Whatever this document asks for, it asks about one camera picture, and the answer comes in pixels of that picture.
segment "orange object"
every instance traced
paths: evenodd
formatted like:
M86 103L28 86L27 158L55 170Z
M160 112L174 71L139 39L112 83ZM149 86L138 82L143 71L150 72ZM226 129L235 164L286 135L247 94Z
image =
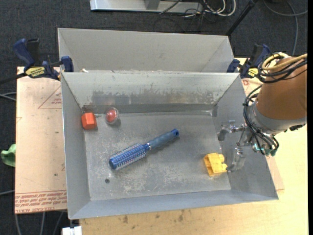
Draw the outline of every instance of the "orange object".
M82 124L85 130L91 130L97 127L96 116L92 112L82 115Z

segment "cable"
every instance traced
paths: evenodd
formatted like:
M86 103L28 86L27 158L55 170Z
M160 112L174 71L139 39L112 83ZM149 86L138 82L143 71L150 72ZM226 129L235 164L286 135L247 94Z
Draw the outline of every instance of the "cable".
M256 75L256 77L263 83L275 83L275 82L278 82L281 80L293 79L293 78L295 78L295 77L297 77L297 76L299 76L302 73L307 71L307 69L304 69L300 73L295 74L293 77L289 77L295 70L297 70L299 68L303 68L303 66L308 63L308 60L307 59L301 59L299 61L295 58L294 62L291 62L290 64L287 64L287 65L286 65L286 63L287 62L283 63L285 65L285 67L283 66L281 70L274 71L274 72L269 72L267 70L264 71L262 69L262 65L260 65L258 67L258 74Z
M18 75L15 75L15 76L6 78L6 79L4 79L4 80L0 80L0 85L5 84L5 83L8 83L8 82L13 81L13 80L16 80L16 79L19 79L19 78L24 77L24 76L27 76L27 74L21 73L21 74L18 74Z
M263 0L263 2L264 2L264 4L265 4L265 6L267 7L267 9L269 9L271 12L273 12L273 13L275 13L275 14L277 14L277 15L280 15L280 16L285 16L285 17L294 17L294 16L301 16L301 15L304 15L304 14L306 14L307 12L308 12L308 10L305 10L305 11L303 11L303 12L300 12L300 13L294 13L294 14L283 14L283 13L280 13L280 12L278 12L278 11L275 11L275 10L273 10L273 9L271 9L269 6L268 6L268 4L265 2L265 0Z
M225 0L222 0L223 2L223 7L222 8L219 8L217 10L214 10L209 4L208 4L208 0L202 0L205 7L208 9L204 9L205 12L208 12L208 13L212 13L212 14L215 14L215 15L218 15L218 16L222 16L222 17L229 17L231 15L233 15L236 11L236 0L231 0L232 1L232 4L233 4L233 9L228 12L228 13L223 13L226 9L226 1Z
M295 48L296 48L296 45L297 45L297 41L298 41L298 18L297 16L301 16L301 15L304 15L308 12L308 10L305 10L303 12L300 12L300 13L296 13L294 8L292 7L292 5L287 1L287 4L288 6L291 8L293 14L283 14L283 13L280 13L278 11L275 11L273 9L271 9L267 3L265 2L265 0L263 0L263 3L264 5L266 6L267 9L269 9L271 12L277 14L277 15L280 15L280 16L285 16L285 17L294 17L295 19L295 27L296 27L296 30L295 30L295 37L294 37L294 44L293 44L293 48L292 48L292 56L294 56L294 53L295 53Z
M292 5L287 2L287 4L289 5L289 7L291 8L293 14L295 15L295 11L292 7ZM292 56L294 56L294 53L295 53L295 48L297 46L297 42L298 42L298 17L297 16L294 16L294 19L295 19L295 35L294 35L294 44L293 44L293 48L292 48Z
M272 137L268 137L267 135L263 134L261 132L261 130L254 125L254 123L251 121L251 119L249 118L249 115L248 115L248 107L249 107L249 102L252 101L252 98L255 98L256 97L256 94L255 92L260 89L262 87L262 85L258 86L257 88L255 88L253 91L251 91L249 93L249 95L245 98L245 103L244 103L244 110L243 110L243 116L244 116L244 119L245 119L245 123L247 125L247 127L250 129L251 131L251 134L252 134L252 137L255 139L256 141L256 145L258 146L257 149L263 154L263 155L266 155L266 153L262 150L262 147L260 145L260 142L258 140L258 137L263 141L265 142L269 149L271 151L274 151L274 150L277 150L278 147L279 147L279 143L278 141L274 138L274 136Z
M12 94L16 94L16 92L9 92L9 93L5 93L5 94L0 94L0 97L6 98L6 99L9 99L12 101L16 101L15 98L8 96L8 95L12 95Z
M174 8L180 1L182 0L177 0L176 2L174 2L170 7L168 7L167 9L163 10L162 12L160 12L159 14L163 14L168 12L170 9Z
M15 224L16 224L16 229L18 230L18 234L19 234L19 235L22 235L22 234L21 234L20 225L19 225L19 220L18 220L18 216L17 216L17 215L15 215Z
M195 13L190 14L190 13L188 13L189 10L194 10ZM199 11L199 10L197 10L197 9L187 9L187 10L183 13L182 16L183 16L184 18L188 18L188 17L192 17L192 16L195 16L195 15L199 15L200 13L202 13L202 12Z
M200 4L198 3L198 7L197 7L196 11L197 11L197 13L199 12L199 14L202 14L202 12L199 11L199 5L200 5ZM194 21L195 21L195 19L196 19L196 16L197 16L196 14L194 15L194 17L193 17L191 23L189 24L189 26L188 26L188 28L187 28L187 31L190 30L192 24L194 23Z
M168 20L168 21L174 22L176 25L178 25L178 26L181 28L181 30L182 30L183 32L186 32L185 29L184 29L179 23L177 23L174 19L171 19L171 18L159 18L159 19L157 19L157 20L154 22L154 24L153 24L153 28L152 28L152 31L153 31L153 32L156 31L155 26L156 26L157 22L159 22L159 21L161 21L161 20Z
M263 70L265 70L265 71L270 71L270 70L271 70L271 71L275 71L275 70L278 70L278 69L280 69L280 68L282 68L282 67L284 67L284 66L286 66L286 65L295 63L295 62L297 62L297 61L299 61L299 60L301 60L301 59L307 59L307 58L308 58L308 54L306 53L306 54L303 54L303 55L298 56L298 57L293 57L293 58L287 60L286 62L283 62L283 63L281 63L281 64L279 64L279 65L275 65L275 66L273 66L273 67L267 67L267 65L268 65L271 61L273 61L274 59L277 59L277 58L281 58L281 57L282 57L282 56L281 56L279 53L273 54L272 56L270 56L269 58L267 58L267 59L262 63L261 68L262 68Z
M44 224L45 224L45 212L43 212L43 219L42 219L42 221L41 221L40 235L43 235L43 232L44 232Z
M6 194L10 194L10 193L13 193L13 192L15 192L15 190L8 190L8 191L0 192L0 196L6 195Z
M229 36L233 33L233 31L237 28L240 22L245 18L245 16L249 13L249 11L255 6L258 0L250 0L246 5L244 10L241 12L239 18L234 22L234 24L230 27L230 29L226 32L226 36Z
M59 219L58 219L58 221L57 221L57 224L55 225L55 228L54 228L54 231L53 231L53 234L52 234L52 235L55 235L55 233L56 233L56 231L57 231L57 229L58 229L58 226L59 226L59 223L60 223L60 221L61 221L61 218L62 218L63 214L64 214L64 212L62 211L62 212L61 212L61 215L59 216Z

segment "red ball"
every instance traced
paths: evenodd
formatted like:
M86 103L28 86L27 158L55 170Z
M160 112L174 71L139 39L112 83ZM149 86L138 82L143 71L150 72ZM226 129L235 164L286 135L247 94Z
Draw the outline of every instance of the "red ball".
M106 112L106 121L108 123L114 123L117 120L118 112L116 109L109 109Z

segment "metal stand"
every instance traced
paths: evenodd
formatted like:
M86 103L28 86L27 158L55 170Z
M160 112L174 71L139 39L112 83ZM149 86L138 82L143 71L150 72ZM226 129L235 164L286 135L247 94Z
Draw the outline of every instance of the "metal stand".
M168 0L90 0L91 11L140 11L162 12L172 6L176 1ZM201 10L198 2L178 2L170 13L185 13L186 10Z
M248 12L255 6L256 2L258 0L250 0L245 9L242 11L239 18L236 20L236 22L231 26L231 28L226 33L226 36L230 36L233 31L236 29L236 27L240 24L240 22L245 18L245 16L248 14Z

